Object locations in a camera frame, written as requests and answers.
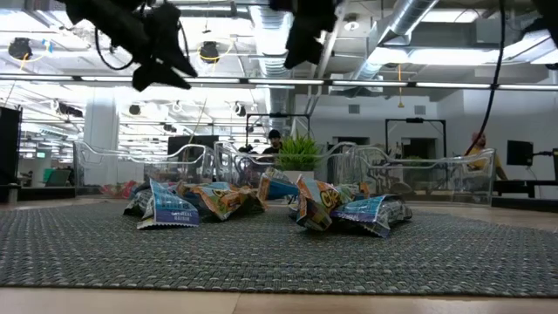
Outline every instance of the wooden floor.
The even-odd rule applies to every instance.
[[[99,200],[22,202],[5,209],[79,205]],[[412,206],[416,211],[458,215],[558,233],[558,214],[503,208]],[[558,300],[479,297],[362,297],[146,290],[0,288],[0,313],[558,313]]]

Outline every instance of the ceiling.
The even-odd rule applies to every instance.
[[[24,73],[30,75],[89,75],[89,76],[130,76],[137,68],[116,72],[101,61],[94,40],[93,25],[87,21],[72,25],[60,3],[50,1],[50,10],[22,10],[18,4],[24,1],[14,0],[10,8],[0,8],[0,72]],[[170,1],[187,12],[181,22],[187,36],[189,56],[192,65],[201,77],[261,77],[260,62],[266,58],[258,53],[255,29],[249,19],[230,17],[204,17],[209,15],[210,6],[206,1]],[[244,10],[245,3],[263,3],[262,0],[237,0],[239,11]],[[352,1],[348,4],[345,16],[356,14],[358,28],[347,31],[340,28],[337,34],[326,38],[325,45],[332,41],[335,55],[329,58],[324,67],[324,76],[339,73],[347,75],[354,72],[367,58],[366,43],[371,26],[375,21],[390,16],[393,4],[384,1]],[[495,1],[460,0],[440,1],[434,10],[423,19],[421,25],[463,24],[469,25],[475,20],[493,18]],[[532,10],[530,1],[514,1],[514,15]],[[432,31],[426,26],[424,33]],[[14,38],[29,38],[33,57],[22,64],[8,53],[8,47]],[[215,41],[221,58],[216,64],[207,64],[199,57],[199,49],[204,42]],[[184,48],[182,36],[180,47]],[[121,48],[110,51],[110,39],[101,34],[99,48],[106,61],[113,66],[122,66],[130,60],[130,55]],[[308,63],[299,65],[291,73],[293,77],[315,77],[316,67]],[[384,66],[379,74],[384,80],[414,80],[432,82],[489,82],[493,75],[493,65],[428,65],[403,63]],[[531,65],[525,62],[506,62],[502,80],[512,83],[534,83],[547,75],[544,65]],[[21,106],[24,109],[24,137],[31,140],[29,145],[51,142],[59,143],[77,138],[83,134],[84,120],[57,112],[58,104],[65,104],[87,114],[88,99],[94,88],[111,88],[107,85],[95,85],[92,82],[68,82],[46,84],[23,81],[0,81],[0,98],[6,106]],[[244,106],[247,113],[268,113],[266,88],[207,88],[195,87],[183,91],[172,87],[152,86],[144,92],[136,92],[131,87],[118,87],[118,106],[122,126],[119,129],[120,148],[126,147],[126,141],[134,140],[141,145],[160,142],[166,147],[165,138],[175,134],[218,134],[223,139],[235,138],[239,144],[244,142],[246,120],[235,113],[236,105]],[[306,88],[296,88],[292,93],[306,93]],[[399,94],[398,88],[385,88],[376,96],[390,98]],[[430,101],[443,97],[445,92],[434,90],[405,91],[407,96],[425,96]],[[331,101],[319,110],[320,117],[335,118],[336,109]],[[138,105],[140,115],[130,114],[130,105]],[[163,129],[162,122],[177,126],[177,133]],[[251,140],[265,141],[264,134],[269,124],[267,119],[258,121],[262,127],[256,127],[250,134]]]

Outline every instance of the black speaker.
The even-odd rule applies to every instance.
[[[17,183],[21,116],[21,111],[0,107],[0,186]],[[1,201],[7,190],[2,189],[0,194]]]

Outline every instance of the exposed ductwork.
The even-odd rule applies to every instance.
[[[255,26],[255,42],[258,53],[277,58],[260,60],[260,70],[265,78],[283,79],[290,76],[283,63],[285,62],[285,45],[292,25],[292,15],[286,12],[273,11],[263,6],[252,6],[249,9]],[[284,113],[292,92],[289,89],[269,88],[266,91],[266,107],[268,113]],[[282,131],[282,123],[278,119],[269,119],[271,128]]]
[[[351,79],[370,80],[374,79],[380,71],[383,63],[378,62],[374,56],[374,51],[379,44],[398,37],[410,36],[411,32],[417,27],[420,21],[426,16],[438,0],[398,0],[393,8],[393,14],[386,18],[386,21],[379,21],[372,26],[368,38],[368,46],[371,49],[369,57],[360,65]],[[362,88],[352,88],[343,91],[344,96],[354,98]]]

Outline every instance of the metal frame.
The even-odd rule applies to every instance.
[[[444,137],[444,158],[447,157],[447,134],[446,134],[446,121],[444,119],[422,119],[422,118],[408,118],[408,119],[386,119],[385,120],[385,153],[388,154],[390,135],[388,132],[391,121],[422,124],[425,122],[438,122],[442,124],[442,135]]]
[[[297,113],[248,113],[246,114],[246,145],[248,145],[248,129],[250,128],[250,118],[251,117],[270,117],[270,118],[290,118],[290,117],[304,117],[308,121],[308,136],[310,136],[310,115],[309,114],[297,114]]]

